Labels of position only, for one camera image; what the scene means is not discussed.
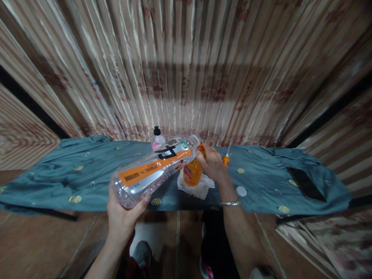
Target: blue fabric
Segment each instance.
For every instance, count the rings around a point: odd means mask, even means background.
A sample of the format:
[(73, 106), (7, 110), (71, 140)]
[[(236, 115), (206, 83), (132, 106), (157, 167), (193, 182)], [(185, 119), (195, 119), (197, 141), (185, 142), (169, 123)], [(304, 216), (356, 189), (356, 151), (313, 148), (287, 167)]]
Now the blue fabric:
[[(221, 155), (227, 152), (226, 147), (216, 149)], [(37, 208), (105, 211), (111, 174), (119, 166), (125, 166), (151, 151), (149, 143), (110, 141), (105, 136), (64, 139), (58, 149), (6, 184), (0, 202)], [(279, 207), (284, 206), (290, 214), (329, 214), (346, 209), (352, 198), (350, 191), (331, 170), (301, 150), (232, 146), (230, 153), (232, 157), (227, 170), (234, 186), (242, 186), (248, 193), (241, 198), (245, 211), (283, 214)], [(304, 197), (289, 182), (292, 177), (286, 167), (305, 171), (327, 203)], [(245, 170), (243, 174), (237, 172), (240, 168)], [(178, 190), (178, 174), (171, 176), (153, 193), (152, 199), (160, 198), (161, 204), (149, 205), (148, 209), (206, 210), (220, 207), (217, 188), (209, 189), (205, 200), (195, 198)], [(81, 201), (71, 203), (71, 196), (80, 196)]]

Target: smartphone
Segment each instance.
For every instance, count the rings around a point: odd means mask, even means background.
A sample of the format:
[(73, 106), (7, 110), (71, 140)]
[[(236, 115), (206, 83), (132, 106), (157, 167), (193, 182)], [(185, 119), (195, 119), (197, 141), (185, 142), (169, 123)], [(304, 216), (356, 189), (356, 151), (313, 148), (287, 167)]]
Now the smartphone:
[(288, 167), (287, 170), (292, 175), (293, 180), (305, 197), (319, 202), (327, 202), (322, 193), (303, 170), (290, 167)]

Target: silver bracelet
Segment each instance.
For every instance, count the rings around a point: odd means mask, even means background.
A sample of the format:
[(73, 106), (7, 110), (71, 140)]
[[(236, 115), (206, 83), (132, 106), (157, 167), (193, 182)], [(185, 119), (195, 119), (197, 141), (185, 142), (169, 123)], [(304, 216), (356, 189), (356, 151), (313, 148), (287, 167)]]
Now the silver bracelet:
[(237, 200), (237, 201), (227, 201), (227, 202), (223, 202), (222, 200), (220, 200), (220, 204), (222, 206), (235, 206), (235, 205), (239, 205), (240, 204), (240, 200)]

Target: plastic water bottle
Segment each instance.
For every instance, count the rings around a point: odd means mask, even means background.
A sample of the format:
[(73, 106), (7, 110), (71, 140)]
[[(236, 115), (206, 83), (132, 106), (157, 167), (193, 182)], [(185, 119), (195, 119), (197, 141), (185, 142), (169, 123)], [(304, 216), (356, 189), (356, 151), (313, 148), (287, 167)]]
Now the plastic water bottle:
[(151, 195), (172, 174), (195, 159), (200, 143), (195, 135), (177, 135), (156, 151), (119, 167), (111, 176), (110, 187), (121, 205), (130, 209)]

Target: orange liquid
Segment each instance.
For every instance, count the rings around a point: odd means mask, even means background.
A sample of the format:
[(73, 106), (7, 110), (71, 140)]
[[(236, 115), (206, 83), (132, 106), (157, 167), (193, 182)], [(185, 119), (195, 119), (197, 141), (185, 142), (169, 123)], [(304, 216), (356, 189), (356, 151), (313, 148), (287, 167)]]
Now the orange liquid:
[[(204, 158), (206, 156), (203, 144), (198, 146), (198, 150), (203, 154)], [(183, 179), (189, 186), (198, 185), (200, 178), (202, 177), (203, 169), (200, 165), (198, 159), (194, 159), (192, 162), (188, 163), (183, 168)]]

